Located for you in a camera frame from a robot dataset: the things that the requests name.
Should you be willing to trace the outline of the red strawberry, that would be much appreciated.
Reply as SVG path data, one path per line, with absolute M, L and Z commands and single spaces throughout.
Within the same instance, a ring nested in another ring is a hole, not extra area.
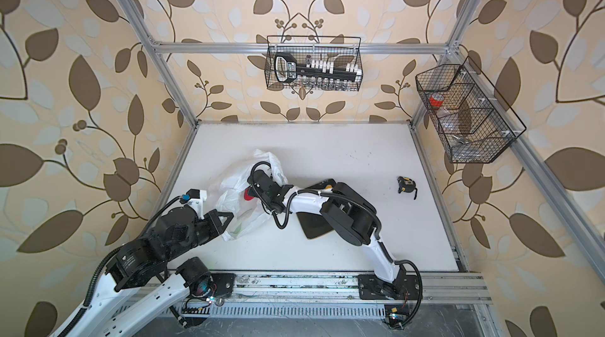
M 251 193 L 251 188 L 248 187 L 245 191 L 244 191 L 244 200 L 245 201 L 253 201 L 255 199 L 255 196 Z

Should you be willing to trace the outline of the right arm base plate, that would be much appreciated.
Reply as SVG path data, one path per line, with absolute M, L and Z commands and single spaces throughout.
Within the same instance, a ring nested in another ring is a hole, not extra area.
M 417 275 L 400 273 L 392 283 L 373 274 L 358 275 L 357 279 L 362 300 L 418 300 L 421 291 L 421 280 Z

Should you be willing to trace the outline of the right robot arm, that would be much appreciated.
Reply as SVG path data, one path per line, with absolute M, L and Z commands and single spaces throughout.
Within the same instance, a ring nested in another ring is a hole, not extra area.
M 423 299 L 423 281 L 419 268 L 408 259 L 396 260 L 381 239 L 382 223 L 376 209 L 348 184 L 326 179 L 301 188 L 280 184 L 267 161 L 255 163 L 247 177 L 244 197 L 257 198 L 262 209 L 284 230 L 290 216 L 297 214 L 308 239 L 335 231 L 345 242 L 361 248 L 372 263 L 375 280 L 368 286 L 371 294 L 402 300 L 385 315 L 393 330 L 403 330 L 419 312 Z

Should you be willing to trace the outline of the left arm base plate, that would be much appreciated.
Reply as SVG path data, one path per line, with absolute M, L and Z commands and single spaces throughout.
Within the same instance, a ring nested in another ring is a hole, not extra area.
M 213 272 L 189 287 L 189 298 L 193 299 L 227 299 L 235 288 L 236 274 Z

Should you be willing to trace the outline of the white plastic bag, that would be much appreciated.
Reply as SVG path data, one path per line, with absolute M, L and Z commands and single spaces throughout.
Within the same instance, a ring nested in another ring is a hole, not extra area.
M 246 190 L 250 187 L 247 182 L 254 165 L 261 161 L 269 164 L 259 167 L 280 185 L 288 182 L 280 160 L 271 152 L 257 149 L 253 154 L 232 163 L 210 184 L 207 190 L 208 198 L 205 201 L 206 211 L 231 212 L 233 219 L 229 223 L 222 239 L 233 241 L 242 238 L 252 231 L 259 229 L 270 215 L 258 198 Z

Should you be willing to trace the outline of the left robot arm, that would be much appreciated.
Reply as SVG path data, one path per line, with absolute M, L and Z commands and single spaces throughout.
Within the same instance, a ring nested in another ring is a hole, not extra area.
M 105 256 L 83 302 L 54 334 L 133 336 L 166 310 L 186 324 L 175 308 L 186 299 L 222 305 L 233 291 L 233 275 L 215 280 L 197 257 L 169 270 L 170 261 L 222 236 L 234 218 L 203 212 L 202 202 L 199 195 L 172 199 L 136 239 Z

